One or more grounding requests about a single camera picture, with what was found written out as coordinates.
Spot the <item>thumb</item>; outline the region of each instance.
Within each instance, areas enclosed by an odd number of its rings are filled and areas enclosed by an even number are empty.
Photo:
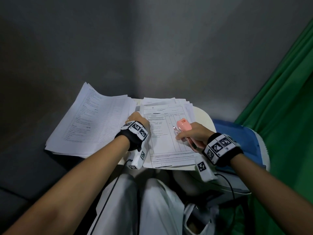
[[[176,136],[176,139],[180,140],[182,138],[190,138],[192,135],[193,135],[193,130],[188,130],[188,131],[184,131],[184,132],[179,133]]]

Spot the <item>paper stack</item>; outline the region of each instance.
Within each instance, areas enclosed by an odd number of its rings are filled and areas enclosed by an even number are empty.
[[[54,154],[87,158],[109,142],[135,111],[150,122],[144,167],[193,165],[198,155],[187,142],[175,139],[173,126],[182,118],[195,121],[193,105],[186,99],[131,99],[127,95],[104,96],[84,83],[75,102],[46,143]]]

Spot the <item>person's left hand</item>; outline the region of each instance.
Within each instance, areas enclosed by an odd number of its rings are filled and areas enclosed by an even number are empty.
[[[139,121],[140,123],[142,123],[142,125],[146,128],[146,130],[149,132],[149,121],[146,120],[145,118],[143,118],[141,116],[141,114],[139,114],[139,112],[134,112],[132,113],[128,119],[126,120],[125,123],[129,122],[129,121]]]

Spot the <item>pants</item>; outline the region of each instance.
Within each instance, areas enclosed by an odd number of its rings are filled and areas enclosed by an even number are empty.
[[[88,235],[92,232],[115,180],[102,192],[96,207],[97,216]],[[134,178],[129,174],[122,174],[92,235],[136,235],[138,229],[137,192]],[[146,183],[141,202],[139,235],[182,235],[183,215],[184,204],[177,194],[161,181],[150,178]]]

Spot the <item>person's right arm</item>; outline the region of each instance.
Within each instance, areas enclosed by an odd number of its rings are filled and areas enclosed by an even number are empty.
[[[178,134],[177,139],[191,137],[206,144],[214,133],[198,123],[191,125],[193,129]],[[231,159],[230,165],[284,232],[313,234],[313,205],[310,202],[244,154]]]

